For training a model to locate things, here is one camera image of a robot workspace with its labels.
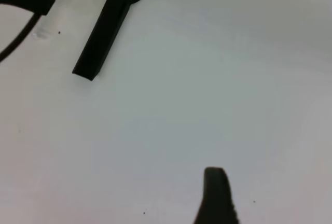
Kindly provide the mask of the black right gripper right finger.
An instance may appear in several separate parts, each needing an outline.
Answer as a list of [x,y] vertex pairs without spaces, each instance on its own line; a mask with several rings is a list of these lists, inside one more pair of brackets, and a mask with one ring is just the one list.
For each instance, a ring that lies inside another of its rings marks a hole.
[[203,197],[194,223],[240,223],[224,169],[204,170]]

